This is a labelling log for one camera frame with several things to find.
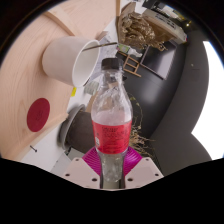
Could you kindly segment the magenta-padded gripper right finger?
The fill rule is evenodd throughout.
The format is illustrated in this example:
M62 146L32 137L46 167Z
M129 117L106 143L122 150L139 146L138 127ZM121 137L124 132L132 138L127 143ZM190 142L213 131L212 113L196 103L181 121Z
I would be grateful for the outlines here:
M163 178L150 157L142 157L129 147L123 163L124 186L126 189L143 187Z

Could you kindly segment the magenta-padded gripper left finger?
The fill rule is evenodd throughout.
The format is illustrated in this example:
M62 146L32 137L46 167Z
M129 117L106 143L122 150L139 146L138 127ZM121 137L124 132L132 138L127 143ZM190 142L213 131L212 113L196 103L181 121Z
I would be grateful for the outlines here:
M101 162L96 149L90 149L81 158L75 157L62 177L84 188L99 189Z

